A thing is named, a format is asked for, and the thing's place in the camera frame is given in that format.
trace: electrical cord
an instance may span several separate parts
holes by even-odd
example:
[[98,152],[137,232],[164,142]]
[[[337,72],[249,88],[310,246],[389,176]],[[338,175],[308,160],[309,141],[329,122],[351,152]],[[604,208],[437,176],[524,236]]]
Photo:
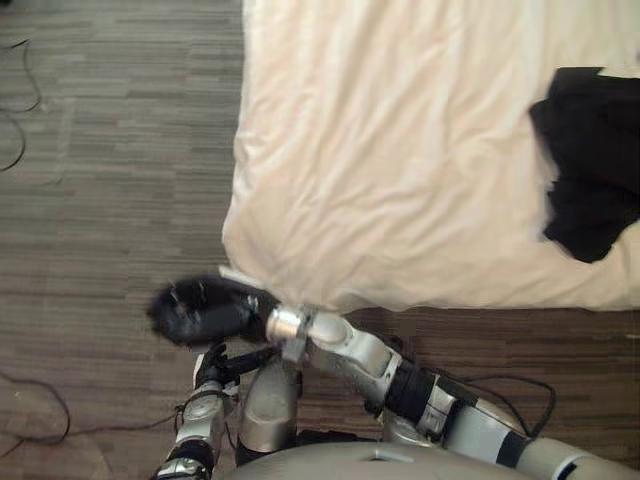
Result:
[[476,377],[467,377],[464,378],[463,380],[467,381],[467,382],[471,382],[472,384],[474,382],[482,382],[485,380],[512,380],[512,381],[516,381],[516,382],[522,382],[522,383],[527,383],[529,385],[533,385],[536,387],[541,387],[544,388],[545,390],[547,390],[549,392],[549,400],[547,401],[547,407],[545,408],[545,411],[543,412],[542,416],[540,417],[540,419],[538,420],[538,422],[535,424],[535,426],[531,429],[530,432],[530,437],[531,438],[536,438],[538,435],[540,435],[540,433],[542,432],[542,430],[544,429],[544,427],[547,426],[547,423],[549,423],[549,420],[551,419],[551,415],[553,414],[553,410],[556,407],[556,390],[555,388],[553,388],[551,385],[549,385],[548,383],[542,382],[540,380],[535,380],[533,378],[528,378],[528,377],[523,377],[520,375],[481,375],[481,376],[476,376]]
[[107,426],[93,427],[93,428],[87,428],[82,430],[75,430],[72,432],[71,431],[71,412],[69,410],[67,402],[65,402],[65,400],[62,398],[58,390],[56,390],[56,388],[53,385],[40,380],[13,377],[1,370],[0,370],[0,378],[4,379],[9,383],[21,384],[21,385],[32,385],[32,386],[40,387],[47,390],[53,396],[53,398],[56,400],[56,403],[60,406],[60,408],[64,412],[64,418],[65,418],[64,420],[65,426],[63,431],[55,435],[42,435],[42,436],[22,435],[18,432],[14,432],[11,430],[0,429],[0,435],[7,435],[7,436],[14,437],[16,439],[16,443],[14,443],[9,449],[5,450],[2,454],[0,454],[0,460],[11,455],[13,452],[15,452],[18,448],[20,448],[25,443],[34,443],[37,445],[59,445],[69,437],[77,437],[79,435],[94,435],[96,433],[104,433],[104,432],[134,432],[134,431],[141,431],[141,430],[149,430],[151,428],[155,428],[159,425],[167,423],[170,420],[174,420],[174,426],[175,426],[178,412],[182,408],[182,407],[176,407],[175,408],[176,411],[174,414],[164,417],[152,423],[146,423],[141,425],[107,425]]
[[[494,396],[495,398],[499,399],[508,409],[509,411],[513,414],[513,416],[516,418],[516,420],[518,421],[518,424],[520,425],[520,427],[522,428],[522,431],[525,433],[525,435],[529,438],[536,438],[540,435],[540,433],[542,432],[542,430],[544,429],[544,427],[547,425],[547,423],[549,422],[549,419],[551,418],[551,414],[553,413],[553,410],[555,408],[556,405],[556,391],[555,389],[542,381],[539,380],[534,380],[532,378],[528,378],[528,377],[522,377],[520,375],[482,375],[482,376],[475,376],[475,377],[458,377],[456,375],[452,375],[451,373],[442,370],[442,369],[438,369],[438,368],[427,368],[427,370],[433,372],[433,373],[437,373],[439,375],[445,376],[450,378],[451,380],[458,382],[462,385],[466,385],[468,387],[474,388],[476,390],[480,390],[481,392],[485,392],[488,393],[492,396]],[[542,416],[540,417],[540,419],[538,420],[538,422],[535,424],[535,426],[533,428],[529,428],[527,422],[525,421],[524,417],[522,416],[522,414],[518,411],[518,409],[515,407],[515,405],[504,395],[496,392],[495,390],[485,387],[483,385],[476,385],[475,382],[482,382],[485,380],[513,380],[513,381],[519,381],[519,382],[523,382],[523,383],[527,383],[529,385],[534,385],[534,386],[538,386],[538,387],[542,387],[544,389],[546,389],[549,392],[549,400],[547,402],[547,407],[545,408],[544,413],[542,414]]]
[[20,137],[20,149],[18,154],[9,163],[0,167],[0,173],[6,172],[7,170],[12,169],[18,163],[20,163],[20,161],[24,157],[24,154],[27,150],[27,136],[24,132],[24,129],[18,123],[18,121],[11,116],[11,114],[30,112],[32,110],[35,110],[38,107],[38,105],[42,103],[42,92],[40,90],[40,87],[38,86],[38,82],[36,81],[35,76],[33,75],[33,72],[31,71],[31,68],[29,67],[29,45],[31,45],[31,40],[26,39],[16,44],[10,45],[9,47],[4,47],[4,51],[5,51],[4,53],[6,55],[8,52],[18,47],[24,46],[24,49],[22,50],[22,65],[24,66],[24,71],[27,75],[27,79],[29,80],[29,83],[31,83],[31,86],[33,87],[33,91],[35,92],[36,99],[31,105],[22,109],[12,109],[12,108],[3,107],[2,105],[0,105],[0,115],[2,115],[7,120],[7,122],[11,124],[11,126],[16,130],[16,132],[18,132],[18,136]]

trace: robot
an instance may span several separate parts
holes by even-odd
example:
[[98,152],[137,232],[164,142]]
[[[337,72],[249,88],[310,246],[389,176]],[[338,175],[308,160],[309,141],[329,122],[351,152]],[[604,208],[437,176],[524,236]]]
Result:
[[[240,412],[237,468],[224,477],[230,480],[640,479],[623,465],[541,437],[544,423],[530,430],[514,418],[517,412],[478,397],[463,379],[418,368],[397,346],[340,315],[281,304],[233,270],[168,286],[148,315],[154,330],[175,344],[206,348],[180,409],[175,445],[154,480],[216,478],[225,431],[230,436],[225,419],[239,404],[240,376],[253,370]],[[237,335],[267,346],[229,359],[224,341]],[[383,425],[381,441],[298,431],[306,364],[355,387]],[[548,415],[554,403],[550,388]]]

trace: floor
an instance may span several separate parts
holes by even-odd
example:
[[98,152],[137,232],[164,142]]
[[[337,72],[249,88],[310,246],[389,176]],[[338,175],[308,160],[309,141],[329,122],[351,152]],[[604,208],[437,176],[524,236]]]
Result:
[[[23,162],[0,173],[0,365],[55,384],[74,429],[152,422],[188,392],[191,354],[156,338],[143,311],[169,279],[225,263],[241,27],[239,0],[15,0],[0,9],[0,45],[32,39],[44,95],[41,108],[16,115],[28,135]],[[7,54],[0,104],[31,98],[19,54]],[[0,119],[0,158],[16,148]],[[639,467],[636,316],[415,309],[353,318],[405,338],[425,364],[552,383],[547,435]],[[496,386],[531,421],[544,406],[540,392]],[[42,391],[2,383],[0,428],[52,432],[52,405]],[[314,372],[300,424],[377,432],[357,396]],[[26,445],[0,460],[0,472],[146,479],[172,440],[163,425]],[[0,451],[10,445],[0,437]],[[232,467],[225,449],[223,471]]]

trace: bed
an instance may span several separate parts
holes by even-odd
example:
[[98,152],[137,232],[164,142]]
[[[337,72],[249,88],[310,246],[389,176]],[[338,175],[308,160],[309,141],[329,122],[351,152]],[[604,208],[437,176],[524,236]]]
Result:
[[640,2],[244,3],[232,266],[335,308],[640,305],[640,225],[607,257],[541,231],[529,107],[563,66],[640,71]]

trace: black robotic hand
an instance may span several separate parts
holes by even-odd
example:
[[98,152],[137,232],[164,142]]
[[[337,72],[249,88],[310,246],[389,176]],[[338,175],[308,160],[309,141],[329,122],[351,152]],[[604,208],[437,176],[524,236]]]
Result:
[[164,288],[147,310],[154,331],[177,345],[203,345],[242,335],[264,337],[264,321],[277,300],[219,275],[182,279]]

